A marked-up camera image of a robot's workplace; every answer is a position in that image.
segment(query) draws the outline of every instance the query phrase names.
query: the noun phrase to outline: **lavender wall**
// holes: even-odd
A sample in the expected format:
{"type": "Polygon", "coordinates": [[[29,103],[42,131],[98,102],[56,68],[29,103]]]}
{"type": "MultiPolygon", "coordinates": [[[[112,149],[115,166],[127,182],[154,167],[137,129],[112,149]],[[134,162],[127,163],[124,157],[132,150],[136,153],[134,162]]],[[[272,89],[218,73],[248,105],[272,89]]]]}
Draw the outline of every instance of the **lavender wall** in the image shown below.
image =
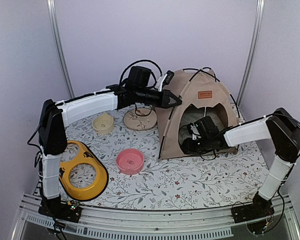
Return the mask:
{"type": "Polygon", "coordinates": [[[154,60],[165,72],[210,66],[237,95],[256,0],[59,0],[55,4],[77,96],[117,83],[125,67],[139,59],[154,60]]]}
{"type": "Polygon", "coordinates": [[[26,141],[48,98],[68,94],[47,3],[0,1],[0,240],[11,237],[22,195],[36,184],[36,150],[26,141]]]}
{"type": "MultiPolygon", "coordinates": [[[[284,107],[300,121],[300,1],[265,1],[260,37],[241,110],[251,120],[284,107]]],[[[267,163],[270,141],[259,144],[267,163]]],[[[300,159],[287,183],[300,223],[300,159]]]]}

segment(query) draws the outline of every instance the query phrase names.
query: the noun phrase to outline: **wire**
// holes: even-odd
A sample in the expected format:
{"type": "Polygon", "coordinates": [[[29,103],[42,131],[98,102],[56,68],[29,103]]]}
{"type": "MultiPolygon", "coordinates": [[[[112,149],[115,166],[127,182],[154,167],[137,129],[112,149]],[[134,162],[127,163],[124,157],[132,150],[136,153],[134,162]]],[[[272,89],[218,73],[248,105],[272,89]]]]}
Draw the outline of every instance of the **wire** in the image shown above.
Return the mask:
{"type": "Polygon", "coordinates": [[[205,158],[202,157],[202,155],[200,155],[200,158],[203,161],[212,161],[212,160],[215,160],[217,158],[216,150],[213,150],[213,155],[214,155],[214,157],[212,159],[205,159],[205,158]]]}
{"type": "Polygon", "coordinates": [[[139,116],[139,117],[147,117],[147,116],[149,116],[149,115],[152,113],[152,111],[153,111],[152,106],[150,106],[150,109],[149,109],[150,111],[149,111],[149,113],[146,114],[146,115],[141,115],[141,114],[138,114],[138,113],[137,113],[138,107],[137,107],[137,104],[136,104],[136,103],[134,103],[134,106],[135,106],[134,113],[135,113],[135,115],[137,115],[137,116],[139,116]]]}
{"type": "MultiPolygon", "coordinates": [[[[58,228],[59,231],[60,231],[60,233],[61,233],[61,235],[62,235],[62,237],[63,237],[63,240],[67,240],[66,235],[65,235],[64,232],[62,231],[62,227],[63,227],[63,226],[60,224],[60,222],[57,221],[57,219],[55,218],[55,216],[51,214],[51,212],[50,212],[50,210],[49,210],[49,208],[48,208],[48,206],[47,206],[47,204],[46,204],[45,197],[44,197],[44,196],[41,196],[41,197],[42,197],[42,202],[43,202],[45,208],[47,209],[49,215],[52,217],[52,220],[54,221],[54,225],[53,225],[54,230],[57,231],[57,228],[58,228]]],[[[59,234],[59,233],[54,233],[54,235],[56,236],[57,239],[62,240],[62,239],[58,236],[58,234],[59,234]]]]}
{"type": "Polygon", "coordinates": [[[42,160],[42,153],[41,151],[38,151],[36,154],[35,154],[35,157],[34,157],[34,168],[37,167],[38,163],[42,160]]]}
{"type": "Polygon", "coordinates": [[[235,105],[236,111],[237,111],[237,113],[238,113],[238,118],[241,118],[241,116],[240,116],[240,111],[239,111],[239,107],[238,107],[238,105],[237,105],[237,102],[236,102],[236,100],[235,100],[234,96],[232,96],[232,94],[231,94],[231,93],[230,93],[230,97],[232,98],[232,101],[234,102],[234,105],[235,105]]]}
{"type": "Polygon", "coordinates": [[[145,87],[146,89],[152,89],[152,88],[154,88],[157,85],[157,79],[156,79],[156,76],[155,76],[155,74],[154,74],[153,71],[151,71],[151,75],[152,75],[152,77],[154,79],[154,84],[152,86],[146,86],[145,87]]]}
{"type": "Polygon", "coordinates": [[[53,109],[54,109],[53,106],[51,106],[50,108],[47,109],[47,111],[44,113],[43,117],[42,117],[41,120],[39,121],[39,124],[38,124],[38,126],[36,127],[34,133],[31,135],[31,137],[30,137],[30,138],[28,139],[28,141],[26,142],[27,145],[29,145],[29,146],[34,146],[34,147],[38,148],[38,149],[39,149],[39,152],[40,152],[41,154],[43,154],[41,148],[40,148],[37,144],[31,143],[31,141],[32,141],[32,139],[34,139],[35,135],[36,135],[37,132],[39,131],[39,128],[41,127],[41,125],[42,125],[44,119],[47,117],[48,114],[50,114],[50,112],[51,112],[53,109]]]}
{"type": "Polygon", "coordinates": [[[247,207],[242,201],[236,201],[234,204],[232,204],[231,212],[236,204],[242,204],[246,209],[248,209],[249,211],[252,211],[252,209],[247,207]]]}
{"type": "Polygon", "coordinates": [[[272,228],[266,228],[265,231],[262,232],[262,230],[261,230],[261,232],[255,233],[254,235],[262,235],[262,234],[268,233],[271,230],[273,230],[280,223],[280,221],[285,213],[285,200],[284,200],[284,197],[280,193],[280,188],[281,188],[281,186],[278,187],[277,193],[280,196],[280,198],[282,199],[282,212],[281,212],[281,215],[280,215],[278,221],[276,221],[276,223],[273,225],[272,228]]]}
{"type": "MultiPolygon", "coordinates": [[[[146,62],[146,63],[151,63],[151,64],[155,65],[156,68],[157,68],[157,69],[159,70],[159,72],[160,72],[160,76],[162,76],[162,70],[161,70],[161,68],[159,67],[158,64],[156,64],[156,63],[155,63],[154,61],[152,61],[152,60],[141,59],[141,60],[138,60],[138,61],[135,61],[135,62],[131,63],[129,66],[127,66],[127,67],[123,70],[123,72],[122,72],[122,74],[121,74],[121,76],[120,76],[119,86],[123,86],[122,81],[123,81],[123,78],[124,78],[124,75],[125,75],[126,71],[127,71],[129,68],[131,68],[133,65],[135,65],[135,64],[137,64],[137,63],[144,63],[144,62],[146,62]]],[[[152,72],[151,75],[154,77],[154,81],[157,82],[157,80],[156,80],[155,75],[153,74],[153,72],[152,72]]]]}

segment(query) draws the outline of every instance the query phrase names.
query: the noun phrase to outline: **wooden coaster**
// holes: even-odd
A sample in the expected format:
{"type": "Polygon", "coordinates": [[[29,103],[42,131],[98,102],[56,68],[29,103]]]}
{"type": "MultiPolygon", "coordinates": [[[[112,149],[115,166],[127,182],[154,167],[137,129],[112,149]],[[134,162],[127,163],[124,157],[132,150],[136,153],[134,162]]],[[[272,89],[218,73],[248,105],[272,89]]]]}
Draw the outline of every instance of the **wooden coaster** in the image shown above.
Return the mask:
{"type": "MultiPolygon", "coordinates": [[[[149,108],[144,107],[136,110],[138,115],[148,115],[149,111],[149,108]]],[[[157,123],[157,114],[153,110],[149,116],[138,115],[136,115],[135,109],[128,111],[123,117],[124,125],[131,130],[145,131],[152,129],[157,123]]]]}

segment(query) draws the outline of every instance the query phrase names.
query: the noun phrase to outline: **enclosure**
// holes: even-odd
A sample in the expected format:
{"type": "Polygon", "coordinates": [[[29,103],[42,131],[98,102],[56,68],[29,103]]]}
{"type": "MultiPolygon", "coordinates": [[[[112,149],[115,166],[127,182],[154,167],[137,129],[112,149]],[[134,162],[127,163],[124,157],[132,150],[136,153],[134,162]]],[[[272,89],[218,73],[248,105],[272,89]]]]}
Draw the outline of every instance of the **enclosure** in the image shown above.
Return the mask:
{"type": "MultiPolygon", "coordinates": [[[[139,59],[165,72],[212,68],[232,93],[241,122],[280,107],[300,121],[300,1],[0,1],[0,239],[55,237],[46,231],[53,219],[38,213],[36,152],[27,146],[44,101],[116,84],[139,59]]],[[[100,196],[81,202],[79,223],[66,223],[67,239],[255,239],[231,209],[237,201],[250,203],[265,181],[273,143],[247,142],[215,159],[159,159],[160,129],[124,124],[134,107],[107,112],[114,118],[108,135],[92,128],[101,113],[66,128],[67,139],[87,144],[109,179],[100,196]],[[127,148],[144,154],[139,174],[122,174],[116,165],[127,148]]],[[[234,102],[231,108],[238,117],[234,102]]],[[[61,161],[75,152],[69,145],[61,161]]],[[[96,177],[89,165],[72,172],[77,188],[96,177]]],[[[59,190],[63,201],[71,200],[61,184],[59,190]]],[[[281,193],[285,204],[276,195],[271,216],[280,222],[261,239],[300,239],[300,158],[281,193]]]]}

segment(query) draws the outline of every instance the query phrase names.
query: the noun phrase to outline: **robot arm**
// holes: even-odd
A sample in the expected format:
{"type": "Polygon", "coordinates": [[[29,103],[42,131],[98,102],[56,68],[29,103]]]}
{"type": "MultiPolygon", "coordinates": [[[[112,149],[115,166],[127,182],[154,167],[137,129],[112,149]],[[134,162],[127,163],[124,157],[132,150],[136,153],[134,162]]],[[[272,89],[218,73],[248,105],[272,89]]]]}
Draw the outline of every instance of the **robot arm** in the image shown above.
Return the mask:
{"type": "Polygon", "coordinates": [[[269,173],[248,207],[233,207],[232,214],[236,223],[245,222],[273,214],[271,199],[284,183],[300,152],[300,125],[284,109],[258,120],[230,127],[224,132],[217,131],[209,116],[194,123],[200,133],[201,147],[209,152],[235,147],[239,144],[272,139],[275,157],[269,173]]]}
{"type": "MultiPolygon", "coordinates": [[[[44,199],[42,214],[59,218],[58,216],[64,216],[65,212],[69,213],[69,208],[73,207],[65,207],[61,203],[58,188],[61,154],[67,147],[66,127],[88,116],[122,109],[135,103],[166,109],[182,103],[172,92],[162,89],[162,86],[171,81],[173,72],[168,71],[163,75],[155,85],[156,89],[147,87],[150,74],[149,69],[135,66],[131,68],[128,78],[121,84],[110,85],[100,91],[66,101],[53,102],[51,99],[45,101],[38,129],[42,152],[42,175],[40,176],[44,199]]],[[[300,151],[300,126],[293,121],[288,112],[279,108],[273,114],[221,132],[209,116],[196,121],[194,125],[200,139],[193,145],[199,147],[202,153],[228,149],[251,141],[272,139],[276,149],[275,158],[266,180],[253,198],[253,203],[249,207],[251,211],[234,207],[232,214],[236,222],[273,214],[271,199],[282,182],[287,179],[300,151]]],[[[78,211],[69,214],[75,216],[67,217],[66,220],[73,222],[79,220],[78,211]]]]}
{"type": "Polygon", "coordinates": [[[173,78],[173,72],[168,71],[159,79],[159,90],[147,87],[151,74],[153,73],[148,68],[133,66],[128,78],[120,84],[66,101],[53,102],[49,99],[44,102],[38,127],[42,156],[39,165],[39,172],[42,172],[39,175],[42,182],[41,214],[72,222],[78,222],[80,218],[80,208],[74,207],[77,204],[61,203],[59,193],[59,176],[63,175],[60,169],[61,156],[68,145],[66,127],[80,119],[119,110],[135,103],[165,109],[182,103],[171,91],[162,90],[162,86],[169,84],[173,78]]]}

